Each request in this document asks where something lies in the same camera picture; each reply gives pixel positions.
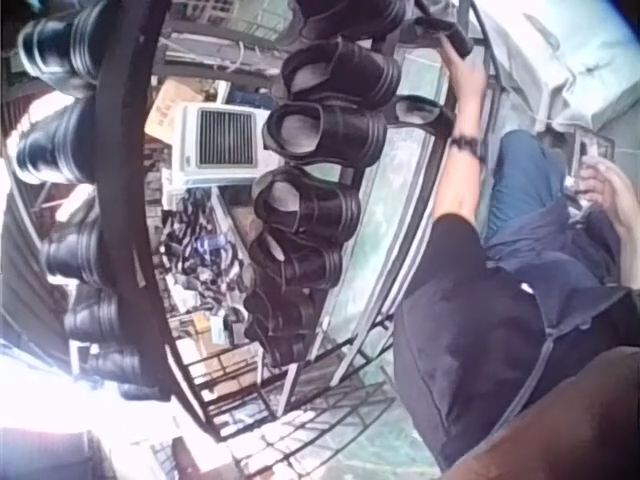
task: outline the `man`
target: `man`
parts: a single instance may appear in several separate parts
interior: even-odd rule
[[[446,40],[441,56],[458,112],[431,236],[395,315],[394,364],[398,395],[447,470],[601,353],[640,345],[628,288],[640,268],[640,206],[615,167],[587,159],[579,188],[594,207],[571,223],[565,168],[533,135],[509,132],[483,245],[475,218],[486,74]]]
[[[593,360],[442,480],[637,480],[640,349]]]

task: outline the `watch strap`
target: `watch strap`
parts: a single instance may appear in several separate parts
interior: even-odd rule
[[[449,143],[458,150],[464,150],[476,157],[482,165],[486,165],[486,157],[481,152],[480,140],[477,137],[456,135],[449,139]]]

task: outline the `black shoe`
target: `black shoe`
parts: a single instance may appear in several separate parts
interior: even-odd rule
[[[141,387],[128,383],[118,384],[120,396],[130,401],[155,400],[156,402],[168,402],[171,400],[171,392],[160,387]]]
[[[473,41],[455,21],[436,17],[416,17],[407,20],[400,29],[398,45],[404,48],[440,48],[445,36],[461,58],[473,51]]]
[[[268,337],[265,345],[267,362],[271,367],[282,368],[306,360],[305,335]]]
[[[26,25],[18,49],[27,72],[67,95],[92,94],[118,8],[117,2],[103,0],[75,18]]]
[[[71,61],[76,72],[92,84],[98,83],[118,8],[117,2],[102,0],[82,10],[73,22]]]
[[[320,243],[344,243],[360,223],[358,191],[281,167],[256,180],[256,216],[267,225]]]
[[[247,326],[244,327],[244,338],[249,342],[256,342],[264,349],[269,336],[269,325],[258,315],[249,315]]]
[[[256,317],[256,321],[268,326],[267,334],[290,336],[313,332],[316,316],[309,295],[302,290],[283,292],[281,285],[271,276],[257,269],[254,272],[255,280],[244,298],[244,308]]]
[[[340,40],[318,42],[287,57],[281,69],[284,91],[274,97],[289,101],[337,100],[367,110],[389,103],[400,85],[400,65],[360,45]]]
[[[119,383],[145,385],[140,354],[133,347],[114,347],[90,354],[82,365],[83,373]]]
[[[33,125],[18,143],[15,171],[26,183],[93,183],[93,97],[76,100]]]
[[[342,275],[338,246],[321,247],[275,228],[265,228],[249,246],[253,263],[284,289],[333,288]]]
[[[106,289],[78,285],[64,328],[72,340],[111,343],[124,337],[118,316],[118,297]]]
[[[367,168],[382,155],[387,125],[379,112],[285,103],[269,114],[262,138],[267,149],[296,165]]]
[[[400,26],[407,14],[404,0],[296,0],[290,36],[328,40],[341,36],[359,41],[382,38]]]
[[[441,104],[420,95],[399,95],[384,109],[389,128],[419,128],[438,138],[449,138],[454,115]]]
[[[99,216],[60,226],[43,243],[42,263],[53,284],[114,285]]]

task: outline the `white air conditioner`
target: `white air conditioner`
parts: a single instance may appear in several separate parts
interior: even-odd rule
[[[219,103],[176,107],[171,185],[175,188],[251,183],[283,161],[265,150],[269,112]]]

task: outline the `jeans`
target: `jeans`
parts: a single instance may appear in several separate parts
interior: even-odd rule
[[[485,243],[510,222],[554,204],[563,195],[565,175],[534,135],[507,132],[500,140]]]

